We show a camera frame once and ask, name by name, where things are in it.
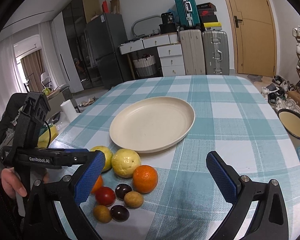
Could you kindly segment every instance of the black cable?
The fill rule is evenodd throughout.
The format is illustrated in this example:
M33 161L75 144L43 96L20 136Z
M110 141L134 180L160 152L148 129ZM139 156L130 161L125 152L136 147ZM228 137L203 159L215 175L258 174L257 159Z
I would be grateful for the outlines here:
M48 142L48 146L47 146L47 148L49 147L49 145L50 145L50 142L51 142L51 130L50 130L50 126L49 126L49 124L47 123L47 121L44 121L45 123L46 123L46 125L48 126L48 129L49 129L49 142Z

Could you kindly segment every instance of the basket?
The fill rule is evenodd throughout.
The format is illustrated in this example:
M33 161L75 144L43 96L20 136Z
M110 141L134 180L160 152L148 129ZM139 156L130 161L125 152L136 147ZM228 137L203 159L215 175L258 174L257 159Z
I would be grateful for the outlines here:
M155 57L146 55L133 61L139 77L154 77L158 73Z

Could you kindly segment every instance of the curtain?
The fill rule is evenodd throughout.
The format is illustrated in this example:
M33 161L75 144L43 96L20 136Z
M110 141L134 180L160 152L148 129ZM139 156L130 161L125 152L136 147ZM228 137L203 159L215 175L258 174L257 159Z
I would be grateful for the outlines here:
M63 77L57 54L54 49L50 29L50 22L39 23L38 28L42 46L43 59L46 63L53 88L56 88L60 85L66 84L66 81Z
M14 93L26 93L21 80L12 36L0 41L0 120L10 97Z
M26 79L30 81L30 91L41 92L44 89L41 84L41 74L44 72L41 49L23 57L21 65Z

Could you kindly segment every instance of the gray refrigerator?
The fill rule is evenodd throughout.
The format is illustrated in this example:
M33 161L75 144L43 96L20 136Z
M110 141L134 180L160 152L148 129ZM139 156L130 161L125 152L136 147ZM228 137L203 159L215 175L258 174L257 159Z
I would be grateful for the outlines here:
M129 80L132 74L119 46L128 38L121 14L104 13L87 24L90 61L97 66L106 89Z

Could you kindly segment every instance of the silver suitcase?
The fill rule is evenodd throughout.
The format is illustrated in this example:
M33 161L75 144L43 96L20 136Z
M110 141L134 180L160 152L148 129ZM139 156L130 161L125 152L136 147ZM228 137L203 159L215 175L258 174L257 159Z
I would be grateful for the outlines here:
M200 30L180 32L180 41L186 75L205 75L203 43Z
M228 36L223 31L202 33L207 75L229 75Z

